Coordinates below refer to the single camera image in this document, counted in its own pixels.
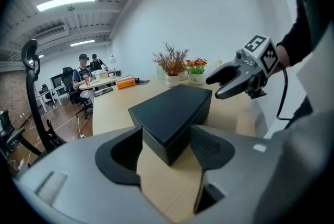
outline black sleeve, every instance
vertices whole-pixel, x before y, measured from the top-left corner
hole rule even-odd
[[[287,51],[291,66],[301,62],[311,53],[311,34],[302,0],[297,0],[296,22],[278,45],[282,45]]]

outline wooden table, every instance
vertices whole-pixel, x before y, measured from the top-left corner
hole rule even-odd
[[[227,100],[218,100],[215,85],[192,85],[213,90],[205,126],[243,135],[255,135],[250,99],[242,93]],[[166,90],[165,81],[153,79],[143,86],[133,86],[96,97],[93,108],[93,135],[134,126],[128,108]],[[201,183],[201,167],[188,146],[171,167],[168,167],[144,142],[137,165],[141,189],[160,212],[171,221],[179,222],[193,216]]]
[[[79,88],[81,90],[87,90],[87,89],[92,89],[92,88],[98,88],[101,86],[107,86],[109,84],[112,84],[114,82],[116,82],[117,79],[120,79],[122,77],[126,77],[129,74],[123,74],[121,76],[115,76],[115,77],[108,77],[108,78],[104,78],[104,79],[98,79],[98,80],[93,80],[92,82],[90,82],[89,86],[87,86],[86,84],[81,85]]]

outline white wall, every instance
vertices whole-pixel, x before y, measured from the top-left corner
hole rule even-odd
[[[291,6],[287,0],[131,0],[109,51],[117,57],[117,68],[144,79],[156,73],[152,52],[163,50],[167,41],[190,49],[189,58],[208,59],[208,74],[216,60],[233,60],[254,34],[278,43],[292,25]],[[274,122],[282,86],[279,76],[273,77],[268,95],[253,101],[257,124],[266,130]]]
[[[53,54],[50,57],[45,56],[45,59],[41,59],[41,71],[37,82],[39,89],[41,89],[43,84],[46,84],[49,89],[53,88],[50,84],[50,78],[61,74],[64,67],[77,68],[81,53],[85,53],[89,57],[90,60],[87,63],[91,62],[93,53],[101,57],[105,62],[108,61],[106,46],[77,46],[73,49]]]

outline cap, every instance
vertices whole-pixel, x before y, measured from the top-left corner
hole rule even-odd
[[[87,58],[87,55],[84,54],[84,53],[80,54],[80,56],[79,56],[79,60],[81,60],[81,59],[89,60],[89,58]]]

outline floor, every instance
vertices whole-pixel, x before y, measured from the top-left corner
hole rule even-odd
[[[66,97],[61,98],[62,106],[59,102],[56,103],[55,108],[48,106],[46,107],[47,113],[44,109],[40,108],[40,114],[42,116],[42,121],[45,129],[47,130],[46,120],[49,119],[56,131],[57,135],[65,139],[67,142],[71,142],[79,138],[79,125],[80,130],[86,137],[92,136],[92,109],[88,109],[87,119],[84,119],[84,113],[79,114],[79,119],[76,118],[75,113],[81,109],[77,104],[71,104]],[[23,137],[33,144],[39,151],[43,152],[44,147],[38,138],[38,133],[34,124],[32,117],[31,120],[27,121],[24,125],[26,129],[23,133]],[[29,164],[32,164],[37,156],[34,153],[25,148],[23,145],[19,145],[17,149],[11,153],[8,157],[8,164],[15,170],[20,164],[22,159]]]

